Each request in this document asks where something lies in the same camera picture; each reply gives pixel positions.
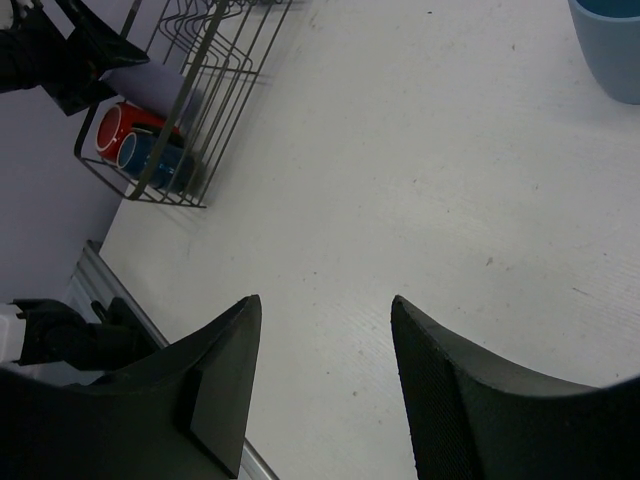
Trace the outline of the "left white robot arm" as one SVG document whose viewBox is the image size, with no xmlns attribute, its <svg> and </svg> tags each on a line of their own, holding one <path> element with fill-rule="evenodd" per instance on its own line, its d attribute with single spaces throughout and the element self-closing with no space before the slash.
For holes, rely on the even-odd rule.
<svg viewBox="0 0 640 480">
<path fill-rule="evenodd" d="M 73 25 L 64 36 L 39 1 L 1 4 L 1 90 L 42 88 L 71 116 L 115 96 L 104 76 L 145 65 L 148 55 L 101 20 L 82 1 L 61 1 Z M 98 323 L 53 299 L 15 300 L 1 315 L 3 363 L 65 362 L 80 371 L 114 371 L 154 350 L 124 301 L 92 305 Z"/>
</svg>

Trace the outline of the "lavender plastic cup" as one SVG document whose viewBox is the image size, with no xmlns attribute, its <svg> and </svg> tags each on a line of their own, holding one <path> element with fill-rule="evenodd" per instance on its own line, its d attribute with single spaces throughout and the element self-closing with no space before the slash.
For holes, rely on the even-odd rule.
<svg viewBox="0 0 640 480">
<path fill-rule="evenodd" d="M 155 60 L 107 71 L 101 80 L 130 103 L 168 118 L 186 77 Z"/>
</svg>

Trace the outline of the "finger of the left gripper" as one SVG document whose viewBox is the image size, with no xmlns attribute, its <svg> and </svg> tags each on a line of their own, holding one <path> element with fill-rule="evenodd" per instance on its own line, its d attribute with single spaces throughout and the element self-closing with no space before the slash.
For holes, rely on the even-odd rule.
<svg viewBox="0 0 640 480">
<path fill-rule="evenodd" d="M 57 29 L 54 79 L 44 85 L 46 92 L 67 116 L 75 115 L 116 96 L 106 83 L 112 70 L 143 65 L 148 55 L 101 20 L 82 1 L 59 1 L 73 25 L 63 36 Z"/>
</svg>

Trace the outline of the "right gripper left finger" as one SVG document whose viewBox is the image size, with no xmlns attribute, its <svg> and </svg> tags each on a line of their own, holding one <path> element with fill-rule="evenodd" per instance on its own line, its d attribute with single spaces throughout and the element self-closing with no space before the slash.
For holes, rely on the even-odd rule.
<svg viewBox="0 0 640 480">
<path fill-rule="evenodd" d="M 235 479 L 260 342 L 258 296 L 91 384 L 1 372 L 5 479 Z"/>
</svg>

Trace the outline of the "red mug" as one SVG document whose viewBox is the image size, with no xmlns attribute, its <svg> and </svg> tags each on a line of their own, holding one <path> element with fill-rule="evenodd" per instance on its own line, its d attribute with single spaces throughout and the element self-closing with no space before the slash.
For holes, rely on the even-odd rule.
<svg viewBox="0 0 640 480">
<path fill-rule="evenodd" d="M 158 135 L 166 119 L 127 102 L 112 105 L 104 114 L 95 136 L 98 155 L 112 163 L 124 138 L 134 130 Z"/>
</svg>

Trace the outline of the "light blue plastic cup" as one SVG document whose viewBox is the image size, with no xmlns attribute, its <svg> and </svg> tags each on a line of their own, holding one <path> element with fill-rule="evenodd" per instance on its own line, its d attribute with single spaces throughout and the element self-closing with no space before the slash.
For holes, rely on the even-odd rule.
<svg viewBox="0 0 640 480">
<path fill-rule="evenodd" d="M 639 104 L 639 2 L 569 1 L 587 66 L 613 100 Z"/>
</svg>

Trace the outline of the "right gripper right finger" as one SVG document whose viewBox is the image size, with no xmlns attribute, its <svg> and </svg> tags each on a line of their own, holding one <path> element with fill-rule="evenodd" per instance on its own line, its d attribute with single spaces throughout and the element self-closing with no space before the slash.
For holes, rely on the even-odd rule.
<svg viewBox="0 0 640 480">
<path fill-rule="evenodd" d="M 638 379 L 594 388 L 544 375 L 402 296 L 391 331 L 419 478 L 638 478 Z"/>
</svg>

